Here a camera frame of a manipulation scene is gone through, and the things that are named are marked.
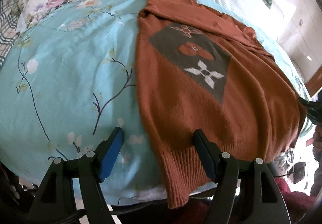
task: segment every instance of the blue gripper pad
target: blue gripper pad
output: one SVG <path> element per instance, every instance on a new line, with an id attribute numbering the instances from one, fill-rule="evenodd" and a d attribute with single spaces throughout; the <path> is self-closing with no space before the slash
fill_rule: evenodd
<path id="1" fill-rule="evenodd" d="M 111 143 L 103 159 L 101 160 L 101 170 L 98 174 L 101 182 L 109 177 L 112 172 L 116 159 L 124 143 L 123 130 L 120 127 L 115 128 L 106 142 Z"/>

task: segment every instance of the light blue bed sheet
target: light blue bed sheet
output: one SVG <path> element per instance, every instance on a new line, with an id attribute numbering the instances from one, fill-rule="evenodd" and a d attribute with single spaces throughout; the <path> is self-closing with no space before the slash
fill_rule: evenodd
<path id="1" fill-rule="evenodd" d="M 78 158 L 121 126 L 125 143 L 101 185 L 106 202 L 165 198 L 136 101 L 137 14 L 146 1 L 81 0 L 54 10 L 20 36 L 0 72 L 0 160 L 14 173 L 39 184 L 54 157 Z M 211 0 L 197 1 L 252 26 Z M 254 29 L 308 99 L 284 50 Z M 77 184 L 75 190 L 79 195 Z"/>

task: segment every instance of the folded sweater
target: folded sweater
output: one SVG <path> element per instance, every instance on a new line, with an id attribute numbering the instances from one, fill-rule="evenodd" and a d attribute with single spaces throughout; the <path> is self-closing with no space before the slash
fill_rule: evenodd
<path id="1" fill-rule="evenodd" d="M 169 208 L 210 181 L 195 129 L 249 161 L 271 161 L 298 136 L 305 108 L 254 29 L 193 0 L 148 0 L 138 24 L 139 111 Z"/>

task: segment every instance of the white wall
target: white wall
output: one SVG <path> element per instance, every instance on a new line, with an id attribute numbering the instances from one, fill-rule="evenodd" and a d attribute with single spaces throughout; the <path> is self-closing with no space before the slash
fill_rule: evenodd
<path id="1" fill-rule="evenodd" d="M 291 17 L 277 41 L 294 58 L 307 82 L 322 65 L 322 11 L 315 0 L 274 1 Z"/>

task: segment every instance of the checkered blanket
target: checkered blanket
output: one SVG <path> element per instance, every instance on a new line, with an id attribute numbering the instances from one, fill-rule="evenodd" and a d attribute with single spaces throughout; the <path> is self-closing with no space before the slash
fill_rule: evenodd
<path id="1" fill-rule="evenodd" d="M 0 71 L 9 50 L 18 38 L 17 28 L 19 16 L 12 13 L 8 0 L 0 1 Z"/>

